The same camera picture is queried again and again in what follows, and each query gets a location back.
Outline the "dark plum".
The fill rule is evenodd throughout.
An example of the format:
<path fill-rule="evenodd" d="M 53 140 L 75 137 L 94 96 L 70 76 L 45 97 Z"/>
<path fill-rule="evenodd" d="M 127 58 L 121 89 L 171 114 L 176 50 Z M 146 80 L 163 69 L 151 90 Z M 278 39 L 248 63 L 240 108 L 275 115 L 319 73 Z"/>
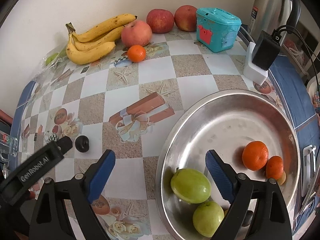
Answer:
<path fill-rule="evenodd" d="M 252 218 L 253 218 L 253 211 L 252 210 L 248 210 L 246 212 L 246 215 L 245 215 L 245 218 L 244 218 L 244 221 L 242 223 L 242 227 L 247 227 L 251 224 L 251 221 L 252 221 Z"/>
<path fill-rule="evenodd" d="M 86 153 L 89 150 L 89 138 L 85 135 L 80 135 L 74 142 L 75 148 L 81 153 Z"/>

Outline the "round green apple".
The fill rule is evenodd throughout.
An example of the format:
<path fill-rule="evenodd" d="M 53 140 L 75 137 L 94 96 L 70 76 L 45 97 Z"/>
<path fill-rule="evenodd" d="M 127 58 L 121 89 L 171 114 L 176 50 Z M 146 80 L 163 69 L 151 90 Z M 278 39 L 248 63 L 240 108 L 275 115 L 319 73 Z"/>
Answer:
<path fill-rule="evenodd" d="M 225 217 L 222 207 L 214 201 L 200 204 L 193 214 L 193 225 L 198 233 L 211 238 Z"/>

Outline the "oval green mango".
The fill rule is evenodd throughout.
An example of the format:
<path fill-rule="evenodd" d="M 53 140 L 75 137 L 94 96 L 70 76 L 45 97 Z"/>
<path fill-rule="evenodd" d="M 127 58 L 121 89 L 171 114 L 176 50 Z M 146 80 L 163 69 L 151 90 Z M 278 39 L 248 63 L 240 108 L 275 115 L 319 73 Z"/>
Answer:
<path fill-rule="evenodd" d="M 174 194 L 189 204 L 201 204 L 211 194 L 209 179 L 200 171 L 192 168 L 177 169 L 170 186 Z"/>

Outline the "orange tangerine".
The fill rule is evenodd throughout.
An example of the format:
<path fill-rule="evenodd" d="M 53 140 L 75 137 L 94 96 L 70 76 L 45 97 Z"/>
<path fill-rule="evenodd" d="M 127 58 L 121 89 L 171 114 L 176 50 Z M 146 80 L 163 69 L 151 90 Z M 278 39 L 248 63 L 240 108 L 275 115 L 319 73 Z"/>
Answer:
<path fill-rule="evenodd" d="M 252 171 L 262 169 L 268 161 L 268 148 L 262 141 L 252 141 L 242 152 L 244 166 Z"/>
<path fill-rule="evenodd" d="M 266 178 L 280 179 L 284 171 L 283 160 L 280 156 L 272 156 L 266 164 Z"/>

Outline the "brown longan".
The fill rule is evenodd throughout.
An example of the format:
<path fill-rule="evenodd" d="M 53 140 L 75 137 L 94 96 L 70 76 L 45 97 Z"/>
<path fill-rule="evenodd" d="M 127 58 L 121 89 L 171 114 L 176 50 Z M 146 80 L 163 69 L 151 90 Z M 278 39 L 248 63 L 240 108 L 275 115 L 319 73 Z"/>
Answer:
<path fill-rule="evenodd" d="M 282 172 L 282 175 L 279 179 L 277 179 L 278 185 L 283 185 L 286 181 L 286 173 L 285 171 Z"/>

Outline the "steel bowl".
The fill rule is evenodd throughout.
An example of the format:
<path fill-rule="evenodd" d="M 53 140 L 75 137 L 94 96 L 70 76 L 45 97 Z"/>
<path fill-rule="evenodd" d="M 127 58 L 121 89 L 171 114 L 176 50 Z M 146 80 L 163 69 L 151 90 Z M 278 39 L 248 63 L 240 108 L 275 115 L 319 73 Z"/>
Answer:
<path fill-rule="evenodd" d="M 286 181 L 278 185 L 264 170 L 251 171 L 242 152 L 262 141 L 283 160 Z M 178 198 L 170 181 L 192 168 L 211 182 L 211 200 L 229 210 L 214 239 L 291 239 L 290 205 L 299 180 L 299 146 L 286 115 L 265 95 L 224 90 L 191 106 L 176 122 L 159 156 L 155 190 L 160 218 L 175 239 L 201 239 L 193 226 L 197 206 Z M 246 212 L 251 224 L 242 227 Z"/>

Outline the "phone on white stand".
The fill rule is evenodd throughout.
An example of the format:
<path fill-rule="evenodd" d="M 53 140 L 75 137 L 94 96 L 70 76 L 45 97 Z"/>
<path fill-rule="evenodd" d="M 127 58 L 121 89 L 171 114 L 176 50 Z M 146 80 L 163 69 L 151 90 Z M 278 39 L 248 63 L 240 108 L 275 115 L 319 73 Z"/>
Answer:
<path fill-rule="evenodd" d="M 306 146 L 302 154 L 302 197 L 300 209 L 302 213 L 316 195 L 317 180 L 319 176 L 319 148 L 315 145 Z"/>

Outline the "white power strip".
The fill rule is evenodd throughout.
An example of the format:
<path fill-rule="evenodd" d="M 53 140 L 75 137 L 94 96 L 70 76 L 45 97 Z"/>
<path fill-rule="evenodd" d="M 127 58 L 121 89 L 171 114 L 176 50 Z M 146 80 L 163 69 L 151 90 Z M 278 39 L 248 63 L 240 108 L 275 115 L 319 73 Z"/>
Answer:
<path fill-rule="evenodd" d="M 268 78 L 268 71 L 263 70 L 252 62 L 252 53 L 254 48 L 255 43 L 250 42 L 246 51 L 243 74 L 246 78 L 253 81 L 257 85 L 262 85 Z"/>

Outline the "small tangerine near apples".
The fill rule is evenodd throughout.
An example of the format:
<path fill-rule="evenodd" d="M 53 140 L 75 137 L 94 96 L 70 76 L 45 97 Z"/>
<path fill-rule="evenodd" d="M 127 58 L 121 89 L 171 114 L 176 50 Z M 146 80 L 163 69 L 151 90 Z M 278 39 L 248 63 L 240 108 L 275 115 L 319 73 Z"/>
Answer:
<path fill-rule="evenodd" d="M 127 51 L 127 57 L 134 63 L 143 61 L 146 57 L 146 50 L 141 45 L 133 45 Z"/>

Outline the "yellow banana bunch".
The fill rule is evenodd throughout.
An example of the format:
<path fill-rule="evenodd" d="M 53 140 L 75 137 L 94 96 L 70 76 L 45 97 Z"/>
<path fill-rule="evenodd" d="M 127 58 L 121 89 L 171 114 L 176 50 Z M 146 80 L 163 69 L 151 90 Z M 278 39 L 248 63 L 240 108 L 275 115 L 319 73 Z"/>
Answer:
<path fill-rule="evenodd" d="M 77 65 L 92 63 L 105 57 L 116 47 L 116 40 L 120 39 L 124 27 L 136 19 L 136 15 L 121 14 L 97 24 L 82 34 L 76 33 L 73 25 L 67 23 L 67 57 Z"/>

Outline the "pale red apple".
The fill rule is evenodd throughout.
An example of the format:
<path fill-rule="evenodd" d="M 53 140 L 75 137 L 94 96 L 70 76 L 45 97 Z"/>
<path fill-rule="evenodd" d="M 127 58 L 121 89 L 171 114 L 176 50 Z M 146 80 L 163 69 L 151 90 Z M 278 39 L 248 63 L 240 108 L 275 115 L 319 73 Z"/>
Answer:
<path fill-rule="evenodd" d="M 121 41 L 130 48 L 134 45 L 146 46 L 152 38 L 150 26 L 142 20 L 134 20 L 126 25 L 121 32 Z"/>

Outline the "black power adapter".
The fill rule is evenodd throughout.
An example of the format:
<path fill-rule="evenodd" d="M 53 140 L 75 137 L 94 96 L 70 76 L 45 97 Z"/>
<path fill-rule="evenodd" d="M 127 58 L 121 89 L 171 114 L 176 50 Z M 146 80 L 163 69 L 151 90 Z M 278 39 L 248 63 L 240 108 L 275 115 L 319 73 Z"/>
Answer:
<path fill-rule="evenodd" d="M 280 40 L 280 32 L 276 29 L 271 35 L 262 30 L 252 52 L 252 63 L 268 70 L 280 52 Z"/>

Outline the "teal plastic box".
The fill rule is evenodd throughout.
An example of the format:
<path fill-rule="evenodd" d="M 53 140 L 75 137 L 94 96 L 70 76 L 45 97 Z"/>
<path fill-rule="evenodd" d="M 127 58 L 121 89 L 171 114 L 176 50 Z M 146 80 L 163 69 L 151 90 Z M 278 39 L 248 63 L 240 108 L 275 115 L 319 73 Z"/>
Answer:
<path fill-rule="evenodd" d="M 242 21 L 220 8 L 199 8 L 196 11 L 196 37 L 214 53 L 231 49 Z"/>

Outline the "red apple middle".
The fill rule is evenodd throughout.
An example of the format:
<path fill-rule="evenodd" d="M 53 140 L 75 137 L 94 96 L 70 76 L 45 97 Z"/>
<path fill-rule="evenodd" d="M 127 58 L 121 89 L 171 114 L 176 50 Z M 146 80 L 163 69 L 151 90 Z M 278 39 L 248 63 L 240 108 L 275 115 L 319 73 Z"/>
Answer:
<path fill-rule="evenodd" d="M 152 9 L 146 17 L 146 22 L 156 34 L 170 32 L 175 24 L 173 14 L 164 9 Z"/>

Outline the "red apple right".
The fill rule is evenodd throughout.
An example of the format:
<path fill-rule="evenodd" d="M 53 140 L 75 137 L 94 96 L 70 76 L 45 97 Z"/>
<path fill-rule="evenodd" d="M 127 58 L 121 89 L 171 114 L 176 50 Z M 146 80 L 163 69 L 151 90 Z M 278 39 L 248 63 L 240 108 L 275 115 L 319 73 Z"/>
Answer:
<path fill-rule="evenodd" d="M 179 7 L 174 15 L 175 24 L 178 29 L 187 32 L 196 31 L 196 11 L 197 8 L 192 5 Z"/>

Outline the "steel electric kettle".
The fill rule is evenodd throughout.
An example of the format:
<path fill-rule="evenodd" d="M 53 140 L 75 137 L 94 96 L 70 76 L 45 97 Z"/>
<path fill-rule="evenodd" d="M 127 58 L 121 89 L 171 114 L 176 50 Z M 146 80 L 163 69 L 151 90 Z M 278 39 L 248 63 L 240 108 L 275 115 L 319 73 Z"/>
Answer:
<path fill-rule="evenodd" d="M 257 41 L 261 31 L 271 34 L 282 25 L 295 27 L 300 12 L 300 0 L 254 0 L 248 33 Z"/>

